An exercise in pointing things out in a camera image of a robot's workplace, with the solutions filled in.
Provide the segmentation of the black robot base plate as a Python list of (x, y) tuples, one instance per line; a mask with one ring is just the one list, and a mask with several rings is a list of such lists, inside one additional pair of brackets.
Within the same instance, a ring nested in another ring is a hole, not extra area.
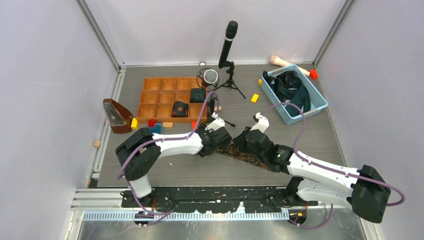
[(246, 213), (276, 213), (280, 208), (317, 206), (280, 186), (155, 187), (139, 199), (145, 207), (160, 213), (234, 213), (244, 206)]

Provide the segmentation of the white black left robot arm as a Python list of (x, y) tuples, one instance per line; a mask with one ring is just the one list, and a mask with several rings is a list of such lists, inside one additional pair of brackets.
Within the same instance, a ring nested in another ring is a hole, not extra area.
[(148, 207), (154, 199), (148, 172), (158, 159), (184, 154), (210, 156), (231, 142), (232, 137), (223, 126), (181, 134), (157, 134), (143, 127), (115, 149), (121, 165), (117, 178), (125, 177), (134, 191), (135, 202)]

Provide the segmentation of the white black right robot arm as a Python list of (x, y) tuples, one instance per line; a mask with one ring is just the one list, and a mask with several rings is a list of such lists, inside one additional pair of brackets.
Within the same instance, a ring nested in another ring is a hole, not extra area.
[(248, 126), (232, 142), (272, 172), (292, 175), (285, 192), (291, 205), (324, 202), (348, 208), (369, 222), (382, 222), (391, 190), (374, 167), (357, 169), (328, 163), (275, 144), (266, 134)]

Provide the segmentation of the black key pattern tie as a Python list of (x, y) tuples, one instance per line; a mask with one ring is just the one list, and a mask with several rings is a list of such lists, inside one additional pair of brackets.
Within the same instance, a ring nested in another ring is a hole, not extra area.
[(233, 143), (230, 143), (225, 147), (218, 148), (215, 150), (215, 152), (271, 171), (268, 166), (266, 166), (263, 162), (259, 161), (254, 155), (241, 152)]

